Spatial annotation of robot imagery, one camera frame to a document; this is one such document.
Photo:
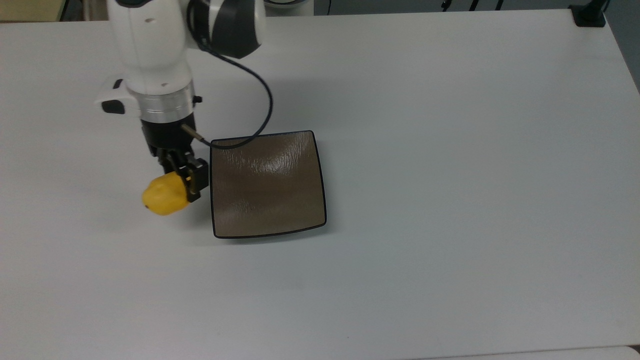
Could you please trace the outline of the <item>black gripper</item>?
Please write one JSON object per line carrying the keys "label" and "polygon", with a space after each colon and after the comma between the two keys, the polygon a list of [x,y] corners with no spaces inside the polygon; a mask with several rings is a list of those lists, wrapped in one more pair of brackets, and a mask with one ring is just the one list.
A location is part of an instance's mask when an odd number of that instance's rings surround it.
{"label": "black gripper", "polygon": [[[178,153],[193,152],[194,138],[183,130],[182,125],[196,129],[194,114],[169,123],[155,123],[141,119],[142,134],[148,149],[153,157],[158,157],[158,163],[162,166],[164,174],[176,173],[179,170]],[[188,155],[185,180],[187,200],[194,203],[201,198],[201,191],[210,184],[210,167],[206,160]]]}

